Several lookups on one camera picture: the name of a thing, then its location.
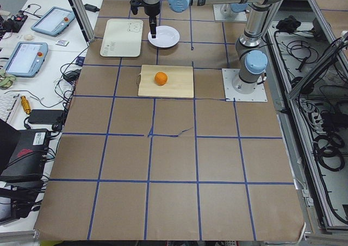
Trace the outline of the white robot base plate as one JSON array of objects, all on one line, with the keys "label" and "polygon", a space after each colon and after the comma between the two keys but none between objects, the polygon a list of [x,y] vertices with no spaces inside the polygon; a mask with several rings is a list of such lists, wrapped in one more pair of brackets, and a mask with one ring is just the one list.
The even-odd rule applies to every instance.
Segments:
[{"label": "white robot base plate", "polygon": [[260,76],[256,83],[245,83],[239,78],[240,69],[222,69],[225,100],[230,102],[267,102],[264,84]]}]

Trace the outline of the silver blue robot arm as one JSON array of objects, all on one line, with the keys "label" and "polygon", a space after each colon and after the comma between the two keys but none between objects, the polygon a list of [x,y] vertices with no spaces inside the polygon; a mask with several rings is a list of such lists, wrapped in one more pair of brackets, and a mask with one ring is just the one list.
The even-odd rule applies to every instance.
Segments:
[{"label": "silver blue robot arm", "polygon": [[236,50],[241,61],[241,69],[234,83],[238,90],[243,86],[255,86],[259,72],[252,72],[246,65],[247,50],[256,49],[261,42],[262,35],[269,28],[274,17],[275,9],[283,0],[167,0],[170,9],[174,12],[183,12],[189,6],[204,6],[210,4],[249,4],[250,14],[247,18],[244,32],[240,35],[236,44]]}]

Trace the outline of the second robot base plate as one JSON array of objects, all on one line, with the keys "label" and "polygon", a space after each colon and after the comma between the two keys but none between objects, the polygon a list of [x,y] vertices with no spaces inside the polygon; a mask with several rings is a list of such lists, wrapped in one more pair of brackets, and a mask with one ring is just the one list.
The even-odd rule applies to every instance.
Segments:
[{"label": "second robot base plate", "polygon": [[214,4],[214,17],[218,22],[246,23],[246,10],[248,4]]}]

